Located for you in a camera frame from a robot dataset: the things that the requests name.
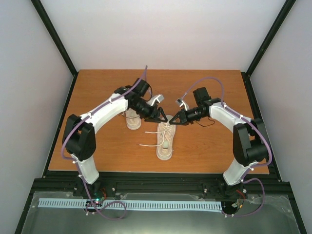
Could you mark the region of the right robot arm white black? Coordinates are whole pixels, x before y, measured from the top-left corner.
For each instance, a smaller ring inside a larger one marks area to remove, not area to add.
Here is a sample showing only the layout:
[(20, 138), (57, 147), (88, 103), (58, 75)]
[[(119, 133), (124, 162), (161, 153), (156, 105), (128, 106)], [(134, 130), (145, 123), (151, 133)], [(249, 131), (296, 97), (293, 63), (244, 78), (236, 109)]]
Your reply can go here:
[(272, 151), (261, 119), (245, 117), (230, 108), (222, 99), (211, 98), (205, 87), (194, 90), (193, 95), (197, 106), (190, 109), (183, 98), (179, 98), (176, 102), (181, 110), (170, 120), (170, 124), (188, 125), (209, 117), (232, 132), (234, 160), (223, 173), (227, 185), (243, 182), (250, 170), (272, 162)]

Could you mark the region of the white lace sneaker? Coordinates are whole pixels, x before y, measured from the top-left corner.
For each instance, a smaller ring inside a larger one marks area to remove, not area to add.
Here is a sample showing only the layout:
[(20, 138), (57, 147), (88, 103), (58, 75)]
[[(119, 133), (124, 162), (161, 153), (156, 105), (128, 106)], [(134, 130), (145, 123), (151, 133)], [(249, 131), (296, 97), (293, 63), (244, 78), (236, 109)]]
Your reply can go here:
[(173, 154), (173, 141), (176, 133), (176, 125), (171, 125), (169, 121), (172, 115), (166, 115), (167, 122), (161, 122), (157, 125), (155, 132), (145, 132), (156, 134), (157, 142), (155, 145), (140, 144), (143, 147), (156, 147), (156, 156), (160, 160), (169, 160)]
[(136, 113), (133, 109), (129, 108), (125, 112), (126, 125), (130, 130), (137, 130), (141, 127), (140, 115)]

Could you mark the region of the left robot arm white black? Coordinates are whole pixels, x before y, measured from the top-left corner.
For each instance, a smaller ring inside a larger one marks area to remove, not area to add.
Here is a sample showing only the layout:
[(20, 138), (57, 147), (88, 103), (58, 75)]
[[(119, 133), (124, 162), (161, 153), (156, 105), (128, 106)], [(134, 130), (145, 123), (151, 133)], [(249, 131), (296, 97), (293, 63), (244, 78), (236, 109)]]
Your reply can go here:
[(66, 121), (62, 138), (61, 156), (72, 161), (78, 170), (78, 176), (85, 182), (84, 190), (90, 196), (101, 192), (101, 183), (97, 181), (94, 153), (96, 134), (107, 122), (128, 109), (134, 110), (140, 118), (148, 122), (165, 122), (165, 113), (158, 106), (164, 100), (162, 94), (154, 95), (150, 100), (143, 96), (150, 85), (138, 78), (132, 86), (117, 88), (112, 95), (93, 110), (76, 116), (70, 115)]

